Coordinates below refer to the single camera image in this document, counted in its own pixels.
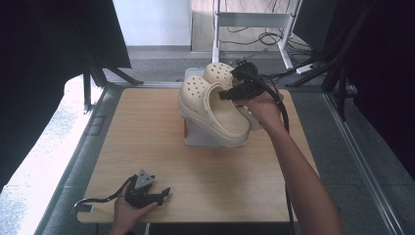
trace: shoe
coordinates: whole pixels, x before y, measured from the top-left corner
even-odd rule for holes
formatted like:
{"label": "shoe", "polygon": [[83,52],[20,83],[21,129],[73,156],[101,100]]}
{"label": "shoe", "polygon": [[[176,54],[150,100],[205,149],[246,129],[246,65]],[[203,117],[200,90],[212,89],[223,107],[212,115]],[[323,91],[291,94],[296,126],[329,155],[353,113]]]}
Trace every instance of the shoe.
{"label": "shoe", "polygon": [[240,147],[248,140],[250,124],[232,101],[220,100],[218,93],[223,90],[219,82],[210,84],[199,76],[189,76],[180,89],[179,107],[184,118],[192,120],[220,145]]}
{"label": "shoe", "polygon": [[[206,66],[204,71],[204,80],[209,83],[219,82],[223,85],[225,90],[229,90],[232,87],[241,84],[238,79],[235,79],[231,73],[232,67],[217,62]],[[258,130],[262,128],[259,121],[248,112],[246,107],[238,107],[239,112],[248,120],[250,123],[250,130]]]}

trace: table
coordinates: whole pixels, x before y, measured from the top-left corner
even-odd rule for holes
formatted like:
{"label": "table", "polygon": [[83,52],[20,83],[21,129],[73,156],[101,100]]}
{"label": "table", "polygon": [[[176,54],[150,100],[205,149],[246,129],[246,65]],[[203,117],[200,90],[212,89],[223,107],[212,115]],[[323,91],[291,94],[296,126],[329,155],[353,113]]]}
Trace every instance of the table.
{"label": "table", "polygon": [[[289,221],[285,182],[264,130],[245,147],[188,147],[177,88],[128,88],[121,95],[85,198],[107,198],[141,168],[156,176],[150,193],[171,187],[142,222]],[[316,170],[287,90],[291,135]],[[84,223],[113,222],[114,201],[80,211]]]}

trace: forearm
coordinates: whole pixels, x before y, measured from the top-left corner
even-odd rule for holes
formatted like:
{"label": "forearm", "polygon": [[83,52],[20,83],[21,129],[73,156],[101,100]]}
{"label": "forearm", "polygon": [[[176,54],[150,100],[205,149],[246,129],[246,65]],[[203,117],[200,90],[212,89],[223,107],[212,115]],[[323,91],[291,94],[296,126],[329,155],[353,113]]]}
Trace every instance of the forearm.
{"label": "forearm", "polygon": [[280,122],[264,126],[286,180],[303,234],[343,234],[339,211],[322,181]]}

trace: person's right hand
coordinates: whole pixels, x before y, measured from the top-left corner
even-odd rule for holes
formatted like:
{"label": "person's right hand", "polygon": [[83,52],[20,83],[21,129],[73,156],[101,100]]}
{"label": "person's right hand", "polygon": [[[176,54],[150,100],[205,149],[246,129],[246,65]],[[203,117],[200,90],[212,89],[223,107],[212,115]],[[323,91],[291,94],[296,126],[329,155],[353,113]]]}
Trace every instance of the person's right hand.
{"label": "person's right hand", "polygon": [[[277,90],[280,99],[284,99],[284,95]],[[246,106],[251,114],[262,124],[262,127],[267,130],[267,127],[273,123],[282,124],[281,111],[278,109],[272,96],[264,91],[259,96],[249,100],[234,100],[233,103],[237,106]]]}

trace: floor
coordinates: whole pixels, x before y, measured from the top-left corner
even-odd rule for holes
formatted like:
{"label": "floor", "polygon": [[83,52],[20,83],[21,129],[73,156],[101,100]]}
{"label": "floor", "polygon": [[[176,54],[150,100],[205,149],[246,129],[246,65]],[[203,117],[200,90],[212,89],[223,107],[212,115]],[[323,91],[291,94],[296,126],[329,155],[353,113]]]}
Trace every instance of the floor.
{"label": "floor", "polygon": [[[179,88],[187,69],[202,69],[211,61],[209,52],[177,47],[128,50],[132,69],[124,71],[144,80],[142,87]],[[220,61],[232,64],[249,55],[226,52]],[[264,74],[285,70],[278,53],[262,53],[250,61]],[[83,113],[82,78],[68,83],[61,106],[0,195],[0,234],[109,233],[110,224],[80,223],[73,210],[83,198],[121,92],[132,87],[105,73],[110,83],[94,89],[96,102],[88,114]],[[292,74],[277,85],[286,88],[300,78]],[[323,79],[324,74],[289,90],[320,176],[342,212],[346,234],[414,234],[414,181],[352,99],[346,100],[346,121],[339,119],[333,96],[320,91]],[[144,234],[144,228],[139,224],[135,232]],[[297,224],[296,234],[301,234]]]}

